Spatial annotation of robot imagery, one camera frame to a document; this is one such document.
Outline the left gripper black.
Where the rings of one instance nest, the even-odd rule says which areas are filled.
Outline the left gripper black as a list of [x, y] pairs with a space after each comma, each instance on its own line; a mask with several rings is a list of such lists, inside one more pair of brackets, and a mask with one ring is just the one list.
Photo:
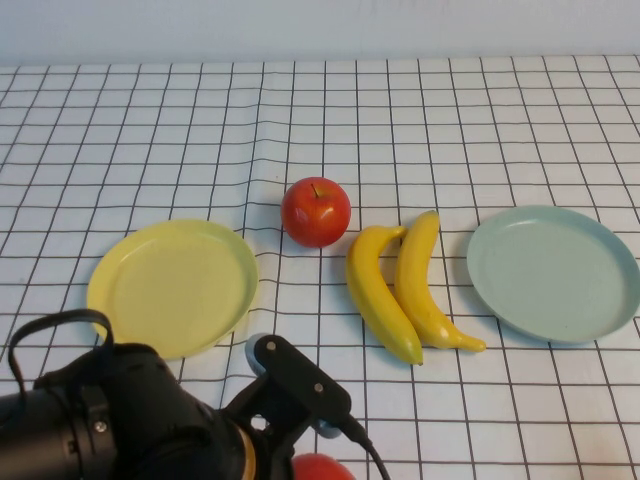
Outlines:
[[259, 480], [293, 480], [294, 445], [301, 437], [301, 426], [267, 426], [253, 433], [256, 473]]

